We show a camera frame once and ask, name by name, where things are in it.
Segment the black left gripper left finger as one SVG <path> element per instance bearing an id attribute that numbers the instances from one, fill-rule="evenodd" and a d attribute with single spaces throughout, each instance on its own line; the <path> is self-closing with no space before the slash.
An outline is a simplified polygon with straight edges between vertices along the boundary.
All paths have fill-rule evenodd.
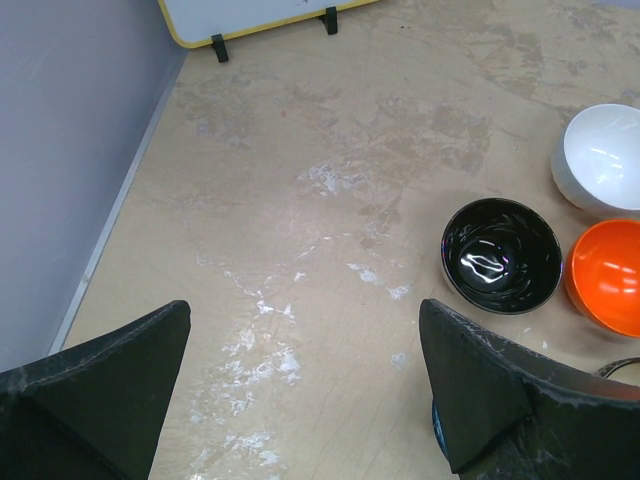
<path id="1" fill-rule="evenodd" d="M 186 348 L 172 301 L 1 375 L 4 479 L 146 479 Z"/>

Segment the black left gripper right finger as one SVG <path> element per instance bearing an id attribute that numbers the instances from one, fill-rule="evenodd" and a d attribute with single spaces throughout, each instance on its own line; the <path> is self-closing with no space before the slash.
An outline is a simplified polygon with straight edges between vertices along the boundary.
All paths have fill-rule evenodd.
<path id="1" fill-rule="evenodd" d="M 639 389 L 556 362 L 436 299 L 419 333 L 452 473 L 636 479 Z"/>

